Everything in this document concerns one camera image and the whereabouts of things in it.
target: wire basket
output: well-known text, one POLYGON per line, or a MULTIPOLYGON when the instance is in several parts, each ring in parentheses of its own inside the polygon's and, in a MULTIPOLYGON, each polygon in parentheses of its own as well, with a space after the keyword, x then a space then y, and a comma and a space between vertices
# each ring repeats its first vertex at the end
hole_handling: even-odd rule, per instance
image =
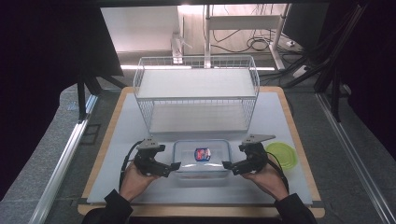
POLYGON ((134 76, 150 133, 246 132, 259 89, 248 55, 141 58, 134 76))

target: floor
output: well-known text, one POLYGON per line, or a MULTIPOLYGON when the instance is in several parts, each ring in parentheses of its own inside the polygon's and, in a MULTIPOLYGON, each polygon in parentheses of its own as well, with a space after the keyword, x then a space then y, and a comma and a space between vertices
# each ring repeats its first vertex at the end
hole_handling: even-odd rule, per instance
MULTIPOLYGON (((197 17, 201 20, 202 14, 197 15, 197 17)), ((234 50, 242 49, 246 45, 246 39, 250 33, 251 31, 247 32, 245 36, 235 37, 236 40, 241 41, 240 44, 235 44, 234 46, 226 45, 225 41, 223 41, 225 44, 224 47, 234 50)), ((216 35, 218 35, 218 39, 227 36, 225 33, 216 33, 216 35)), ((185 37, 186 41, 189 42, 187 33, 185 37)), ((203 47, 195 47, 197 44, 193 45, 193 50, 197 51, 185 48, 185 54, 202 54, 201 50, 203 47)), ((217 51, 219 49, 213 50, 213 54, 226 53, 224 51, 217 51)), ((253 55, 257 66, 275 66, 268 51, 256 52, 250 49, 247 53, 253 55)), ((284 54, 283 59, 286 66, 294 65, 294 62, 301 57, 294 53, 284 52, 284 54)), ((136 64, 137 59, 141 56, 150 55, 142 52, 139 54, 119 55, 121 64, 136 64)), ((292 70, 282 76, 277 71, 261 71, 260 75, 262 85, 277 86, 279 83, 287 83, 294 79, 292 70)), ((124 70, 124 77, 117 77, 117 79, 127 85, 132 85, 133 76, 133 70, 124 70)), ((348 157, 347 152, 326 117, 317 94, 313 91, 313 84, 316 78, 317 76, 313 76, 293 88, 285 89, 285 93, 288 97, 294 122, 296 123, 306 156, 316 180, 319 194, 326 209, 325 217, 319 219, 318 223, 386 223, 375 210, 373 199, 369 197, 367 188, 362 184, 362 180, 357 175, 353 162, 351 162, 351 159, 348 157)), ((91 172, 113 108, 120 95, 119 88, 102 79, 99 79, 99 81, 104 90, 98 96, 98 101, 92 112, 88 128, 82 136, 76 154, 64 177, 62 186, 55 197, 46 223, 79 223, 83 219, 83 216, 77 210, 79 198, 91 172)), ((324 93, 324 97, 330 99, 327 93, 324 93)), ((0 202, 1 223, 29 222, 50 180, 50 176, 63 153, 67 140, 77 123, 77 101, 76 86, 64 90, 60 98, 61 105, 53 122, 36 148, 34 155, 26 163, 4 200, 0 202)), ((396 174, 396 161, 354 114, 347 103, 347 94, 343 94, 343 97, 340 99, 340 117, 341 124, 367 168, 368 173, 377 184, 385 201, 388 202, 390 211, 396 214, 396 179, 394 178, 394 174, 396 174)), ((159 221, 165 221, 167 223, 202 222, 201 219, 193 218, 171 218, 166 220, 137 218, 135 221, 136 223, 158 223, 159 221)), ((257 220, 243 219, 243 221, 255 223, 257 220)), ((230 219, 205 220, 205 223, 211 222, 233 223, 230 219)))

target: table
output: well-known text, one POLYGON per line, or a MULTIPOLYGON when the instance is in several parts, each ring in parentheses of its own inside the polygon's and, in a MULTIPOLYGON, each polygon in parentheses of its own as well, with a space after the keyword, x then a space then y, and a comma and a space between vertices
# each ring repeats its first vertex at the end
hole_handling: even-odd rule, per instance
MULTIPOLYGON (((106 131, 104 141, 99 150, 98 156, 96 158, 95 164, 92 168, 91 175, 87 182, 86 188, 82 194, 82 198, 86 199, 90 195, 92 190, 92 185, 99 174, 102 167, 107 149, 110 145, 117 121, 122 110, 123 103, 128 93, 132 93, 133 88, 127 87, 122 90, 120 99, 116 105, 113 116, 109 123, 106 131)), ((318 189, 312 176, 309 163, 304 153, 300 137, 298 135, 297 129, 295 127, 294 121, 292 119, 289 106, 285 97, 284 92, 279 87, 261 87, 261 92, 276 92, 280 103, 283 108, 283 112, 286 117, 286 121, 290 128, 291 137, 296 148, 297 156, 304 170, 304 175, 307 181, 307 186, 312 196, 313 204, 309 208, 313 212, 315 217, 323 217, 325 214, 324 208, 321 203, 320 196, 318 194, 318 189)), ((78 205, 78 211, 85 215, 93 208, 103 207, 100 203, 80 203, 78 205)), ((227 206, 227 205, 158 205, 158 204, 136 204, 133 205, 134 216, 135 217, 194 217, 196 216, 196 211, 199 209, 200 214, 204 214, 206 217, 276 217, 278 213, 274 207, 261 207, 261 206, 250 206, 248 204, 241 206, 227 206)))

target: green plate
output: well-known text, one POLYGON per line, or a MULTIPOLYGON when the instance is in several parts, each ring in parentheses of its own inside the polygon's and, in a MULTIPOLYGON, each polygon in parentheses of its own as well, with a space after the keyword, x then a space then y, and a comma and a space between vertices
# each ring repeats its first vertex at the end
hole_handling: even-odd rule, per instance
POLYGON ((286 143, 273 142, 265 147, 267 152, 276 156, 283 170, 289 170, 297 164, 297 155, 294 148, 286 143))

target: clear plastic container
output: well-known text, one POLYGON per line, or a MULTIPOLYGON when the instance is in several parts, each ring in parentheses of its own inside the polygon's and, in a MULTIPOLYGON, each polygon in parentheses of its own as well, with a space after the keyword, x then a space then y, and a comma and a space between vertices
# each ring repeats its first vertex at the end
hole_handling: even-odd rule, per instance
POLYGON ((175 174, 180 178, 224 178, 230 172, 222 162, 230 161, 230 144, 226 140, 182 140, 174 144, 173 161, 181 161, 175 174))

